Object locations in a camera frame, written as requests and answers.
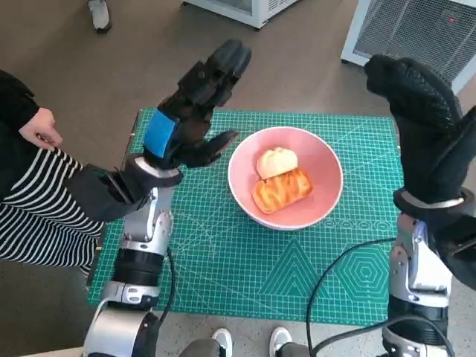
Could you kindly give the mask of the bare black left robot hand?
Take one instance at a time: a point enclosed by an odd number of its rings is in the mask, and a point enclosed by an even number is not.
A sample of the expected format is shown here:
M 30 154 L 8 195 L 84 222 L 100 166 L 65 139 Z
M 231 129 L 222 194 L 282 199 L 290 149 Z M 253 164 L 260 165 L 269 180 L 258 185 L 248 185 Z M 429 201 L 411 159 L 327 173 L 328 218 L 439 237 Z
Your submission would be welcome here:
M 206 167 L 217 160 L 239 133 L 228 130 L 208 140 L 213 111 L 231 98 L 250 60 L 251 49 L 229 39 L 198 61 L 154 111 L 144 135 L 145 160 L 160 170 Z

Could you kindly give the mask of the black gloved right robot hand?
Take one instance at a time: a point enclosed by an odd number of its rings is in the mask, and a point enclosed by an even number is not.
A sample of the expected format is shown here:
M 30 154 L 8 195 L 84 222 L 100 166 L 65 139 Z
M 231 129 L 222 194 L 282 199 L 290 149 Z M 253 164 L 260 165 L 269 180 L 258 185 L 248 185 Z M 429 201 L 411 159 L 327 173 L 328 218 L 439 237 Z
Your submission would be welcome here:
M 450 82 L 416 60 L 374 55 L 364 72 L 396 121 L 404 189 L 429 205 L 461 198 L 475 157 L 475 110 L 463 112 Z

